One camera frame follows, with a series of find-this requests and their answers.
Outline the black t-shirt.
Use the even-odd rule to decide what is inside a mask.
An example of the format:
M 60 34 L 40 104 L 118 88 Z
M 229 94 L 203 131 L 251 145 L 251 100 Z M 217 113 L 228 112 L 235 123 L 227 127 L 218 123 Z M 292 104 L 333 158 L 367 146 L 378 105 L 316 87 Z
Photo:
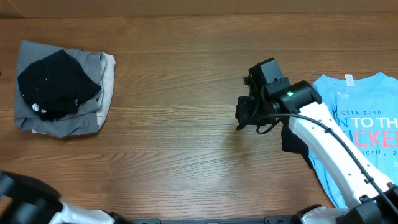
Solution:
M 64 50 L 31 63 L 17 81 L 23 100 L 44 121 L 77 114 L 79 106 L 101 90 Z

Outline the grey folded trousers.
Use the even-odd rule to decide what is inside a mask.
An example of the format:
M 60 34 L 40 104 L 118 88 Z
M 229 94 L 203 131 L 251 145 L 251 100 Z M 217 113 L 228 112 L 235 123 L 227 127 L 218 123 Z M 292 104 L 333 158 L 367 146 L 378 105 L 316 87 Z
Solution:
M 104 52 L 22 41 L 15 124 L 56 138 L 98 132 L 111 106 L 115 67 L 114 57 Z

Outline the light blue printed t-shirt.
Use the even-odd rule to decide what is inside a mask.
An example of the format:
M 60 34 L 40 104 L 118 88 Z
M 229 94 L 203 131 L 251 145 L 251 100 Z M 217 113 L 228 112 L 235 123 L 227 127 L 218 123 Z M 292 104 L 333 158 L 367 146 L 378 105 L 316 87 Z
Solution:
M 359 80 L 322 75 L 313 87 L 351 142 L 396 184 L 397 80 L 382 72 Z

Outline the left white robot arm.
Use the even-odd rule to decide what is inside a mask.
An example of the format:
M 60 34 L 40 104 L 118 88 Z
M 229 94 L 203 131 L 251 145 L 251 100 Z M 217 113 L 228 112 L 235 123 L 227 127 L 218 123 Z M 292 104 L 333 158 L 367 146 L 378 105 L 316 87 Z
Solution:
M 104 210 L 87 210 L 64 202 L 60 193 L 39 179 L 1 172 L 1 197 L 11 203 L 1 213 L 6 224 L 128 224 L 132 221 Z

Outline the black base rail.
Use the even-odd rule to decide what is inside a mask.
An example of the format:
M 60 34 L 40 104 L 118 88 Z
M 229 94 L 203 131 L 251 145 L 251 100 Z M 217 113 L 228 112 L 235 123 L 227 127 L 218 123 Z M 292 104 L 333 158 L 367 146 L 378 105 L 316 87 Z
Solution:
M 160 220 L 135 219 L 132 224 L 291 224 L 296 223 L 294 215 L 265 216 L 264 218 L 234 218 L 206 220 Z

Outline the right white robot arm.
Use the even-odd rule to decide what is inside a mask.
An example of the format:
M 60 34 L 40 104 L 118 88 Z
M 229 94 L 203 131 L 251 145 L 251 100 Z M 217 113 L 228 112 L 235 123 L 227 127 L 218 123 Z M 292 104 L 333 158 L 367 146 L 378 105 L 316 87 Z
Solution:
M 306 145 L 336 182 L 346 209 L 312 205 L 265 223 L 397 223 L 397 186 L 358 151 L 332 118 L 319 93 L 306 81 L 291 84 L 274 58 L 249 69 L 249 96 L 236 105 L 237 131 L 247 125 L 282 123 L 284 145 Z

